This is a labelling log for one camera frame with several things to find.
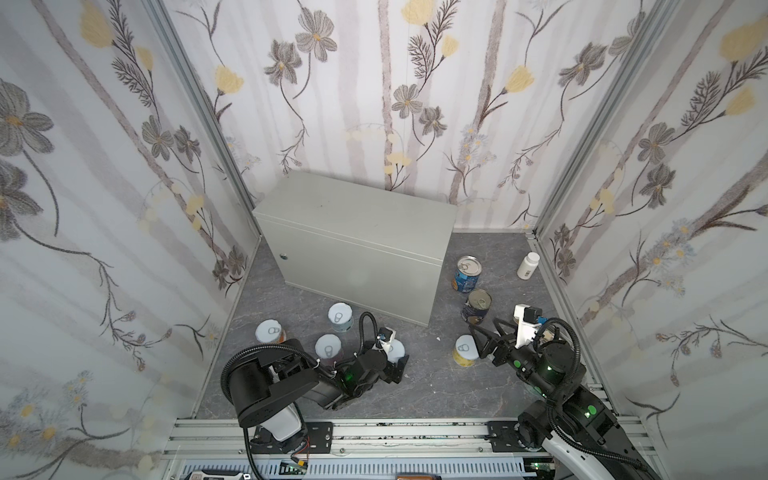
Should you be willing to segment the pink can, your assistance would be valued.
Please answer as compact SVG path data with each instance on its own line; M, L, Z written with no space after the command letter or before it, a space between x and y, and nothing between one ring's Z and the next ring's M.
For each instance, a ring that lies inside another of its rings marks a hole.
M323 365L335 365L343 359L341 339L335 334L322 335L315 343L315 353Z
M389 342L383 343L383 350L386 353L389 363L396 364L401 358L406 355L405 347L400 340L392 339Z

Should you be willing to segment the yellow can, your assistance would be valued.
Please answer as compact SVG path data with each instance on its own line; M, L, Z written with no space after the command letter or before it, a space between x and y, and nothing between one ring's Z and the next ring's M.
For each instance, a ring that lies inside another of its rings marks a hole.
M457 338L452 352L453 360L461 367L471 367L479 359L478 348L472 335Z

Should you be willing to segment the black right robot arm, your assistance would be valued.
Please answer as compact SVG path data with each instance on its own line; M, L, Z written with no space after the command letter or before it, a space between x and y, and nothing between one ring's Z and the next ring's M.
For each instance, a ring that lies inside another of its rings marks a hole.
M542 449L574 479L658 479L602 400L582 384L581 344L566 321L550 318L516 345L520 324L496 319L494 332L469 326L479 357L514 369L540 398L517 416L516 442Z

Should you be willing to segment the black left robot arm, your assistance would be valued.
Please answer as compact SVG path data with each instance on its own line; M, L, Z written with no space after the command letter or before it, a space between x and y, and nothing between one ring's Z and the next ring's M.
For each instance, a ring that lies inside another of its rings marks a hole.
M242 429L251 479L266 477L257 466L258 454L287 455L304 473L310 453L330 451L332 424L308 423L297 405L299 399L338 410L378 382L402 381L409 356L396 331L380 326L365 311L358 333L358 349L331 366L305 351L296 339L248 347L228 360L220 387Z

